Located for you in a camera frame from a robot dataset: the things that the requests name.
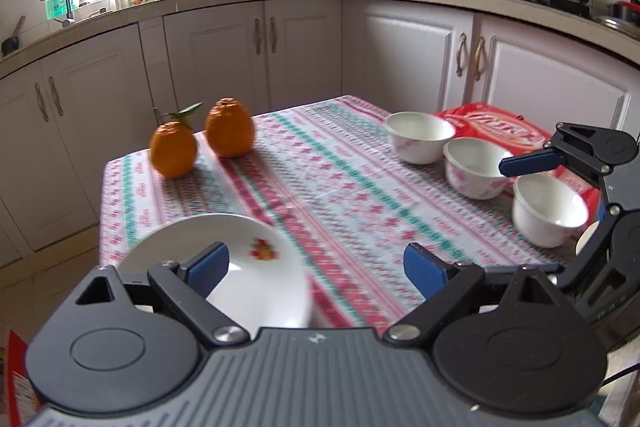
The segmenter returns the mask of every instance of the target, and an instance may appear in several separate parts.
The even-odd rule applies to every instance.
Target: countertop
[[[107,13],[84,20],[51,35],[0,60],[0,78],[21,67],[52,54],[76,42],[116,28],[121,28],[153,17],[160,17],[209,6],[261,0],[161,0]],[[640,41],[608,29],[601,24],[523,0],[402,0],[424,2],[468,9],[504,16],[535,24],[618,55],[640,69]]]

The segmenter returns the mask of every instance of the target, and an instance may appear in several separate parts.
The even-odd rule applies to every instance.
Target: patterned tablecloth
[[[253,153],[218,160],[196,135],[195,168],[155,172],[148,151],[107,164],[100,259],[117,264],[155,227],[233,212],[282,230],[304,258],[316,320],[385,330],[422,302],[402,252],[417,241],[447,261],[486,265],[568,259],[574,245],[539,251],[511,224],[511,196],[477,202],[453,191],[442,162],[402,163],[387,144],[386,112],[352,96],[254,118]]]

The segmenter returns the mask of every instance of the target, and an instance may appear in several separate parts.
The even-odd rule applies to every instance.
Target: orange
[[[234,98],[216,102],[209,111],[204,131],[209,146],[220,158],[235,158],[254,148],[254,121],[244,105]]]
[[[180,178],[193,169],[198,156],[198,144],[186,117],[198,107],[200,104],[192,105],[180,112],[169,113],[169,116],[177,121],[163,123],[151,137],[151,165],[165,178]]]

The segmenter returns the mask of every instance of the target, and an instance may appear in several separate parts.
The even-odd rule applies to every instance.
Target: cabinet handle
[[[262,53],[262,33],[260,31],[260,19],[254,21],[255,54]]]
[[[53,103],[56,104],[56,107],[58,108],[58,114],[62,116],[65,114],[65,112],[62,110],[62,106],[60,105],[60,97],[58,95],[58,90],[56,89],[56,80],[52,76],[49,77],[49,86],[51,86]]]
[[[278,33],[276,32],[276,19],[271,17],[271,53],[276,52],[276,45],[278,44]]]
[[[47,114],[47,108],[44,107],[44,99],[42,98],[42,93],[40,92],[40,84],[35,83],[36,88],[36,98],[38,99],[38,107],[40,108],[40,112],[42,113],[42,118],[45,122],[49,121],[49,115]]]
[[[484,37],[480,37],[478,47],[476,48],[476,73],[474,75],[474,80],[476,82],[480,80],[480,75],[482,74],[482,71],[480,71],[480,58],[482,57],[482,51],[484,51]]]
[[[462,59],[462,48],[466,42],[466,33],[460,33],[460,43],[458,44],[458,52],[456,53],[456,75],[462,76],[462,67],[460,60]]]

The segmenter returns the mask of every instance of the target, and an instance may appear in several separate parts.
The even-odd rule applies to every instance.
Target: tablecloth
[[[353,96],[254,117],[255,150],[220,161],[202,133],[193,172],[165,180],[143,150],[104,170],[100,259],[117,264],[164,223],[204,212],[255,217],[303,257],[316,316],[332,327],[383,331],[422,302],[402,252],[417,241],[447,261],[482,266],[566,260],[574,245],[540,251],[511,224],[511,196],[470,201],[442,162],[411,166],[393,153],[386,112]]]

